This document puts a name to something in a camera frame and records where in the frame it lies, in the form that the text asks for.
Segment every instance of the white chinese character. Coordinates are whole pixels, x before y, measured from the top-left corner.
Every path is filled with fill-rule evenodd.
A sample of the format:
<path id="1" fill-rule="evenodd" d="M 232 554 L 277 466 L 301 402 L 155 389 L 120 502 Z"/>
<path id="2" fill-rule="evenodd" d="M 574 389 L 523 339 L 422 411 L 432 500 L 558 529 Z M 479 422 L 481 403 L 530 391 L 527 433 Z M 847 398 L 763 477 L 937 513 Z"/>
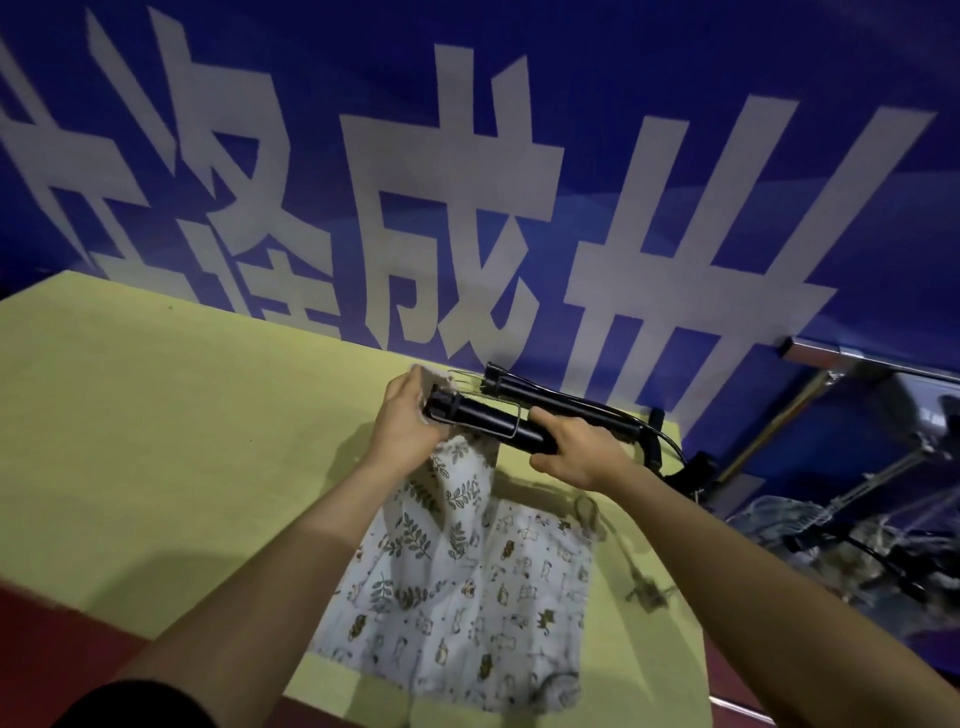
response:
<path id="1" fill-rule="evenodd" d="M 428 342 L 437 330 L 437 242 L 383 224 L 380 192 L 446 203 L 458 302 L 440 322 L 447 355 L 470 343 L 481 361 L 513 364 L 539 303 L 522 280 L 506 325 L 491 309 L 526 255 L 515 216 L 549 220 L 563 149 L 533 142 L 530 87 L 522 58 L 492 79 L 497 136 L 473 132 L 473 51 L 438 45 L 440 126 L 343 115 L 341 125 L 363 237 L 367 327 L 381 347 L 390 327 L 389 277 L 412 279 L 417 302 L 398 306 L 403 335 Z M 487 260 L 477 242 L 478 209 L 510 215 Z"/>
<path id="2" fill-rule="evenodd" d="M 241 254 L 271 235 L 298 258 L 332 276 L 329 234 L 283 209 L 290 139 L 270 75 L 195 63 L 190 58 L 183 26 L 152 8 L 150 17 L 170 86 L 183 161 L 211 196 L 215 195 L 213 172 L 216 171 L 235 198 L 226 207 L 207 215 L 227 250 L 233 255 Z M 164 164 L 171 173 L 175 172 L 176 139 L 90 11 L 87 11 L 87 29 L 94 60 Z M 250 176 L 230 156 L 215 133 L 257 141 L 256 165 Z M 180 220 L 178 223 L 202 269 L 218 277 L 234 310 L 249 314 L 210 228 Z M 290 309 L 290 314 L 265 310 L 265 318 L 339 336 L 338 328 L 313 322 L 305 311 L 309 307 L 339 316 L 332 282 L 297 276 L 283 252 L 270 250 L 268 255 L 272 268 L 238 265 L 251 293 L 286 303 Z"/>
<path id="3" fill-rule="evenodd" d="M 611 403 L 636 402 L 677 327 L 719 334 L 671 419 L 686 432 L 754 343 L 806 326 L 834 289 L 805 283 L 932 113 L 879 109 L 765 275 L 712 265 L 797 103 L 750 96 L 673 257 L 640 250 L 687 122 L 644 118 L 604 245 L 581 242 L 564 301 L 584 317 L 564 389 L 584 394 L 616 314 L 642 319 Z"/>
<path id="4" fill-rule="evenodd" d="M 0 140 L 50 222 L 85 261 L 98 265 L 109 279 L 195 302 L 184 275 L 143 262 L 113 214 L 107 200 L 149 206 L 113 140 L 61 129 L 2 40 L 0 74 L 33 121 L 14 121 L 0 109 Z M 89 254 L 54 189 L 83 195 L 122 257 Z"/>

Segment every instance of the right arm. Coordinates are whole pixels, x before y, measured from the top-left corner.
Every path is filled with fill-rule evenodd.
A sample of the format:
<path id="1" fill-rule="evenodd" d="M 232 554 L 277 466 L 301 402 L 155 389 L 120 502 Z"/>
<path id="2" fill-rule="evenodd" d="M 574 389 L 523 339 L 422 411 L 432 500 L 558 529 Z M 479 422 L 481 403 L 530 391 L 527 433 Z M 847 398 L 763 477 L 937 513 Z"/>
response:
<path id="1" fill-rule="evenodd" d="M 538 408 L 531 419 L 559 446 L 531 456 L 534 470 L 630 515 L 778 725 L 960 725 L 960 695 L 910 649 L 634 463 L 607 430 Z"/>

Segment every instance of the hand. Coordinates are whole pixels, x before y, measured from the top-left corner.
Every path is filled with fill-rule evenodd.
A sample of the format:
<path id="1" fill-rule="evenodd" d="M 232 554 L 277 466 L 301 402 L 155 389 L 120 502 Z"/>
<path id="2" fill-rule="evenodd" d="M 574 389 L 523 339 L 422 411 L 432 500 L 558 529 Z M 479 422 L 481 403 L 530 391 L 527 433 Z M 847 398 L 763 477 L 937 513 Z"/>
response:
<path id="1" fill-rule="evenodd" d="M 534 407 L 530 419 L 547 428 L 557 441 L 558 453 L 530 456 L 530 467 L 553 475 L 584 491 L 608 491 L 637 465 L 623 446 L 603 427 L 588 425 L 579 417 L 559 417 Z"/>
<path id="2" fill-rule="evenodd" d="M 428 425 L 420 416 L 420 373 L 414 366 L 391 379 L 373 423 L 373 435 L 361 465 L 388 474 L 394 481 L 412 473 L 447 436 L 445 425 Z"/>

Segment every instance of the left arm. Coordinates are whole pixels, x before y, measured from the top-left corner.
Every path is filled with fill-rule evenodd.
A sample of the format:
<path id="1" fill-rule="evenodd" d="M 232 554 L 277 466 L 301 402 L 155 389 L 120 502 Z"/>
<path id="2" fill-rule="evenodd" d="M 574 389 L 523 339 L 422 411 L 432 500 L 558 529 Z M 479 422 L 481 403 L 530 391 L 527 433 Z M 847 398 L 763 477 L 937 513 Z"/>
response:
<path id="1" fill-rule="evenodd" d="M 387 385 L 357 467 L 118 676 L 166 683 L 218 726 L 259 726 L 279 700 L 377 510 L 443 439 L 420 420 L 420 368 Z"/>

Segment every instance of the leaf print fabric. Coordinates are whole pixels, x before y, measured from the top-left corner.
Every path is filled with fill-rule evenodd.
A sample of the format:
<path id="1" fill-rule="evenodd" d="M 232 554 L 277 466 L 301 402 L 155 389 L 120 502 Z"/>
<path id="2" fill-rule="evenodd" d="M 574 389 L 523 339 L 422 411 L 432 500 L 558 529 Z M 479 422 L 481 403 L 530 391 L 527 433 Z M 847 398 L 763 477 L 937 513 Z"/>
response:
<path id="1" fill-rule="evenodd" d="M 495 713 L 576 702 L 592 534 L 491 497 L 497 448 L 454 432 L 398 485 L 312 651 Z"/>

